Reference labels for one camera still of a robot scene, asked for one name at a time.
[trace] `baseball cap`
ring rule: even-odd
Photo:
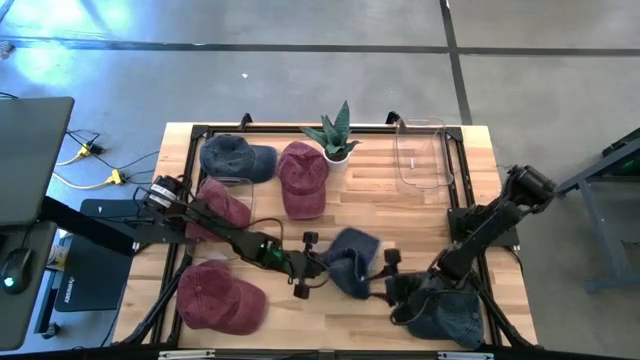
[[[313,147],[294,141],[282,152],[276,173],[282,183],[284,210],[291,219],[311,219],[324,213],[329,166]]]
[[[255,332],[266,313],[267,297],[256,286],[236,279],[222,261],[187,268],[178,283],[176,308],[192,329],[231,335]]]
[[[227,187],[212,177],[207,177],[202,181],[196,199],[205,202],[209,210],[235,226],[247,226],[251,220],[251,209],[240,200],[230,196],[227,193]],[[187,223],[184,236],[194,240],[216,238],[214,234],[202,226],[191,222]]]
[[[329,266],[329,277],[344,293],[367,299],[371,295],[367,278],[371,263],[380,247],[380,240],[354,228],[338,234],[329,250],[320,254]]]
[[[223,134],[200,148],[200,165],[212,177],[237,177],[253,183],[273,177],[278,155],[270,146],[249,145],[243,137]]]
[[[395,288],[394,280],[389,277],[385,281],[392,299],[394,294],[389,290]],[[468,349],[477,349],[484,342],[480,299],[468,283],[450,290],[439,277],[425,272],[420,288],[392,316],[395,322],[406,322],[409,333],[420,339],[450,339]]]

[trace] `computer mouse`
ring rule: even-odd
[[[20,294],[29,286],[32,253],[31,249],[18,248],[7,255],[0,272],[2,288],[7,294]]]

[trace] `red baseball cap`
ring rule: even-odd
[[[292,219],[311,219],[324,213],[327,191],[324,183],[329,166],[313,147],[294,141],[282,155],[276,174],[282,183],[284,210]]]
[[[176,308],[192,329],[249,335],[264,320],[267,297],[256,286],[234,278],[225,262],[209,260],[184,271]]]
[[[202,181],[196,199],[204,201],[209,210],[227,219],[235,226],[247,226],[251,220],[251,209],[240,200],[227,194],[226,186],[212,177],[207,177]],[[184,236],[193,240],[216,239],[214,234],[194,223],[187,223]]]

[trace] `white pot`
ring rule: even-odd
[[[327,164],[329,165],[330,172],[343,172],[347,170],[347,166],[349,166],[349,157],[351,156],[350,152],[347,154],[346,158],[340,161],[330,160],[327,157],[327,153],[325,153],[324,151],[322,152],[322,155],[324,155],[324,159],[327,160]]]

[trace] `potted plant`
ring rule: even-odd
[[[360,144],[357,140],[347,143],[349,134],[351,134],[349,104],[345,100],[333,124],[327,115],[320,116],[320,118],[322,119],[322,129],[324,131],[314,130],[310,127],[302,127],[300,130],[322,145],[324,157],[332,172],[344,171],[347,168],[351,151],[357,144]]]

